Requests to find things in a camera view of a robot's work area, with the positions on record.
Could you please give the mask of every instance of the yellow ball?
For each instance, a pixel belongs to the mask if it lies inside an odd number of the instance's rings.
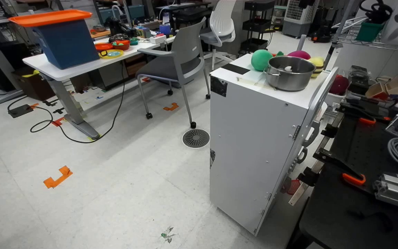
[[[316,66],[316,70],[311,75],[312,78],[316,78],[317,76],[319,76],[320,73],[322,73],[323,64],[324,64],[323,58],[322,57],[312,57],[309,59],[309,61]]]

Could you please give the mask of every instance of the white desk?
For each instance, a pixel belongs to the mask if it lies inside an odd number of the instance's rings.
[[[173,42],[174,37],[168,38],[167,42]],[[108,38],[104,38],[98,41],[97,43],[105,43],[108,42]],[[85,120],[82,118],[79,109],[76,107],[71,94],[66,90],[64,84],[62,83],[63,80],[70,79],[71,77],[75,77],[95,69],[101,68],[103,66],[110,65],[112,63],[122,61],[126,58],[130,58],[131,56],[138,55],[138,49],[140,48],[148,48],[154,49],[160,47],[160,44],[152,44],[152,43],[144,43],[139,41],[139,44],[136,46],[130,46],[129,49],[124,51],[124,55],[113,58],[113,59],[99,59],[89,63],[84,63],[82,65],[73,66],[64,70],[61,70],[51,64],[45,54],[35,55],[32,57],[24,58],[23,61],[27,65],[33,67],[34,69],[38,70],[41,75],[49,81],[50,86],[52,87],[54,93],[60,100],[62,106],[67,111],[67,114],[64,115],[65,119],[71,123],[73,126],[78,128],[81,132],[86,134],[88,137],[92,139],[99,138],[99,133]]]

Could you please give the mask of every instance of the white office chair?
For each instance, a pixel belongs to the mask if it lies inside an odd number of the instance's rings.
[[[233,61],[223,53],[216,52],[216,47],[222,47],[222,43],[230,43],[236,38],[233,19],[231,19],[235,3],[236,0],[220,0],[211,13],[210,27],[201,30],[201,40],[213,47],[213,52],[204,56],[205,59],[212,58],[212,70],[215,69],[216,57],[228,62]]]

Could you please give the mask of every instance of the yellow plate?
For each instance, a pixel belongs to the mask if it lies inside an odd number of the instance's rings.
[[[124,51],[119,50],[119,49],[109,49],[109,50],[104,50],[104,51],[98,52],[99,57],[101,57],[102,59],[113,59],[113,58],[120,57],[123,54],[124,54]]]

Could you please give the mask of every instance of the gray chair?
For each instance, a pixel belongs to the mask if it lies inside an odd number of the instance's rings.
[[[210,99],[210,86],[208,84],[207,73],[205,72],[205,61],[199,38],[199,33],[205,20],[206,18],[204,17],[198,24],[181,28],[173,41],[170,52],[145,48],[138,49],[141,53],[157,56],[136,73],[139,89],[144,99],[145,110],[147,111],[147,119],[153,118],[153,115],[149,112],[147,101],[145,100],[141,83],[142,77],[168,81],[170,86],[168,95],[173,94],[172,82],[178,82],[182,89],[183,99],[185,100],[188,117],[190,118],[190,126],[192,129],[196,128],[196,122],[191,118],[190,106],[188,105],[184,85],[203,71],[208,89],[208,94],[205,97]]]

